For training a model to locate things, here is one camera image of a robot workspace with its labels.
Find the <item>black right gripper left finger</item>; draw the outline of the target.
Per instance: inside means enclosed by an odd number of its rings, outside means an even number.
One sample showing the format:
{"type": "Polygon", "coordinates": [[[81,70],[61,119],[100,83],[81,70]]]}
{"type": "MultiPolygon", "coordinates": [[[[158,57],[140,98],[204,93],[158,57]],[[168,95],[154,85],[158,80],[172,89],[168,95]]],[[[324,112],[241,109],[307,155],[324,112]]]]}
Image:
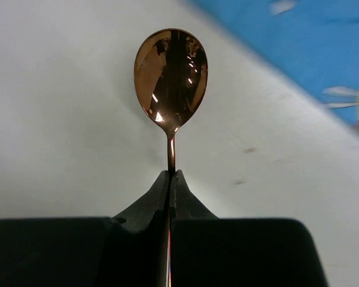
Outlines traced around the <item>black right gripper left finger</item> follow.
{"type": "Polygon", "coordinates": [[[152,186],[125,210],[113,216],[130,234],[139,234],[155,224],[156,214],[161,215],[167,201],[171,175],[167,170],[160,172],[152,186]]]}

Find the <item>copper spoon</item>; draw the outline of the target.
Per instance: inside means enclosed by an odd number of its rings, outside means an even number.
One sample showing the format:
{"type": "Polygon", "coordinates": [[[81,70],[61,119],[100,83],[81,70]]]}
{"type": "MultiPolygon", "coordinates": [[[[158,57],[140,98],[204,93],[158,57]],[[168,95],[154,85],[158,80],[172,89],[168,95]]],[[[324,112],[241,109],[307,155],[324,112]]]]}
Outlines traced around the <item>copper spoon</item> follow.
{"type": "Polygon", "coordinates": [[[169,286],[171,221],[178,182],[175,135],[203,100],[208,82],[208,60],[203,45],[194,35],[182,29],[162,29],[141,44],[133,74],[141,108],[166,135],[168,168],[154,215],[152,284],[169,286]]]}

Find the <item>blue space-print cloth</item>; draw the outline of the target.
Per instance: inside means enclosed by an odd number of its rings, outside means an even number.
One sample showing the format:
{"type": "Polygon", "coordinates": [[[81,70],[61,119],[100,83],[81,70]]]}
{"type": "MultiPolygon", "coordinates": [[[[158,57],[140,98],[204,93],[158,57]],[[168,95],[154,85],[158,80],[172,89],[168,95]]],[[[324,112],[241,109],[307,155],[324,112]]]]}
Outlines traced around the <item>blue space-print cloth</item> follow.
{"type": "Polygon", "coordinates": [[[359,1],[196,1],[359,132],[359,1]]]}

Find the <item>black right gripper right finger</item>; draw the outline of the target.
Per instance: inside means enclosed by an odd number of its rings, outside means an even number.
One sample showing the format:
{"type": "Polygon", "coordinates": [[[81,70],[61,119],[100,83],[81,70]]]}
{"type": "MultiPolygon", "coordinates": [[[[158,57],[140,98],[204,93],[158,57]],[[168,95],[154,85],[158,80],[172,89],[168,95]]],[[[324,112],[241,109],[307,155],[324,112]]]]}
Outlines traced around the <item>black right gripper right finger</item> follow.
{"type": "Polygon", "coordinates": [[[172,220],[218,219],[189,189],[182,170],[172,177],[172,220]]]}

